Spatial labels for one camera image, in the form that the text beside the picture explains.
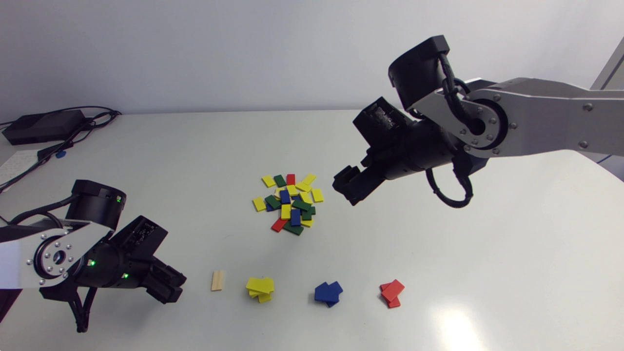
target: black power supply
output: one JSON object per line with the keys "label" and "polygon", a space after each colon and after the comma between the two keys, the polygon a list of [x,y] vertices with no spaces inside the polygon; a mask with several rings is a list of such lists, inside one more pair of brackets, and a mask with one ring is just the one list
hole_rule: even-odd
{"label": "black power supply", "polygon": [[86,120],[80,110],[27,114],[18,118],[2,134],[12,145],[64,141]]}

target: white wall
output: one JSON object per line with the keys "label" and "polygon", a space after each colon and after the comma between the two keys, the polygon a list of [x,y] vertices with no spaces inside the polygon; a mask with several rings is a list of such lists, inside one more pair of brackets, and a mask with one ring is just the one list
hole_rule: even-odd
{"label": "white wall", "polygon": [[622,13],[614,0],[4,0],[0,120],[79,104],[143,113],[397,102],[388,65],[437,34],[464,79],[589,87],[624,34]]}

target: blue block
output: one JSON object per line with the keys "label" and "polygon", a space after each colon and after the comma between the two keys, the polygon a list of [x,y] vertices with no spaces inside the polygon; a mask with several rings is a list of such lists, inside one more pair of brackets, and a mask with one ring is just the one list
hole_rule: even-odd
{"label": "blue block", "polygon": [[290,194],[288,190],[280,191],[280,200],[282,204],[290,204]]}
{"label": "blue block", "polygon": [[292,225],[293,227],[297,227],[301,225],[301,210],[299,209],[290,210],[290,225]]}

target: table surface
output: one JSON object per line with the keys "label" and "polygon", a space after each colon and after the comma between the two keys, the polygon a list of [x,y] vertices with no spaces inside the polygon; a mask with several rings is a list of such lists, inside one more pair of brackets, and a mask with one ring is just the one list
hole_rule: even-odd
{"label": "table surface", "polygon": [[[128,195],[120,228],[145,215],[169,231],[156,256],[188,277],[184,292],[162,305],[144,289],[100,289],[77,334],[66,304],[25,290],[0,324],[0,349],[624,348],[620,180],[560,151],[490,160],[465,209],[442,204],[424,174],[352,207],[331,183],[364,156],[357,113],[122,116],[95,131],[1,194],[0,214],[63,199],[76,179],[116,187]],[[1,157],[14,150],[2,140]],[[300,237],[271,231],[277,212],[251,204],[272,192],[261,176],[286,173],[316,174],[325,195]],[[462,194],[450,167],[436,177]],[[225,287],[210,292],[217,269]],[[259,304],[245,284],[262,276],[275,292]],[[406,288],[388,309],[379,285],[393,279]],[[314,288],[335,280],[340,303],[315,303]]]}

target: stack of yellow blocks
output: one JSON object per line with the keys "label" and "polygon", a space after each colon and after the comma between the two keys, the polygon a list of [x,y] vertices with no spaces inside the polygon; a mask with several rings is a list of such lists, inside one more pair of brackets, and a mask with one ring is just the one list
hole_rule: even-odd
{"label": "stack of yellow blocks", "polygon": [[271,293],[275,290],[273,279],[264,277],[262,279],[251,277],[245,286],[249,291],[249,296],[254,299],[258,297],[258,302],[263,303],[271,300]]}

